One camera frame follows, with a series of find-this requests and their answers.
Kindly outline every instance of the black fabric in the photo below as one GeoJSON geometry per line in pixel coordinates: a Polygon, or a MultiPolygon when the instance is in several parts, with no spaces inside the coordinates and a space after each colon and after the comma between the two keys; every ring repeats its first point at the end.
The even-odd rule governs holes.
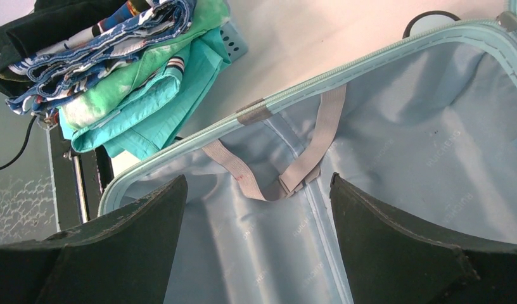
{"type": "Polygon", "coordinates": [[[0,246],[0,303],[163,303],[187,192],[180,176],[46,240],[0,246]]]}
{"type": "MultiPolygon", "coordinates": [[[[0,73],[10,64],[111,16],[124,3],[126,0],[38,0],[32,14],[0,27],[0,73]]],[[[31,85],[0,79],[0,92],[17,96],[31,85]]]]}
{"type": "Polygon", "coordinates": [[[329,197],[355,304],[517,303],[516,244],[432,224],[338,174],[329,197]]]}

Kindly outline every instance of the suitcase strap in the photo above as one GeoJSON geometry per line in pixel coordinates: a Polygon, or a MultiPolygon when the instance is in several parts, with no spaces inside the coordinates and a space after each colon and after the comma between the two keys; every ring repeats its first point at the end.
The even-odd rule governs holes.
{"type": "Polygon", "coordinates": [[[321,94],[310,144],[264,192],[260,190],[249,166],[232,154],[219,139],[204,146],[203,151],[232,174],[247,198],[276,201],[290,197],[320,175],[318,164],[335,138],[345,98],[346,84],[321,94]]]}

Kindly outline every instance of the light blue basket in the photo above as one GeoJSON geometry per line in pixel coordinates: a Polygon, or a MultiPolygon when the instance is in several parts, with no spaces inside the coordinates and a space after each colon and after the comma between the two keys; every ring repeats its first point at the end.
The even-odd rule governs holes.
{"type": "Polygon", "coordinates": [[[223,43],[232,62],[235,62],[238,58],[247,53],[247,44],[232,21],[221,26],[221,37],[223,38],[223,43]]]}

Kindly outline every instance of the turquoise fabric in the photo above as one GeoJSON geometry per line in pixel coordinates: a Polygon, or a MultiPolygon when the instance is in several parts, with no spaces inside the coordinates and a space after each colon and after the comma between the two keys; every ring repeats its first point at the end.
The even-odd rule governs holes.
{"type": "Polygon", "coordinates": [[[82,153],[103,144],[111,157],[126,150],[143,160],[171,144],[218,74],[231,64],[219,28],[195,39],[176,56],[185,61],[181,80],[174,69],[160,71],[106,120],[73,132],[61,117],[63,135],[72,140],[73,149],[82,153]]]}
{"type": "Polygon", "coordinates": [[[59,116],[66,116],[68,125],[75,130],[104,119],[171,56],[189,45],[193,39],[221,26],[228,18],[229,11],[223,0],[197,1],[193,24],[188,32],[149,47],[139,61],[113,71],[94,87],[63,105],[59,109],[59,116]]]}

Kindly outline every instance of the light blue suitcase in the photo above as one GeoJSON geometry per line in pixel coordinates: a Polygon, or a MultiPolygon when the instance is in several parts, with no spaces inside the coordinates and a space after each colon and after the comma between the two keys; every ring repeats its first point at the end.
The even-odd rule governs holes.
{"type": "Polygon", "coordinates": [[[509,5],[498,21],[436,28],[252,103],[128,169],[99,214],[186,176],[166,303],[351,303],[334,172],[427,221],[517,244],[509,5]]]}

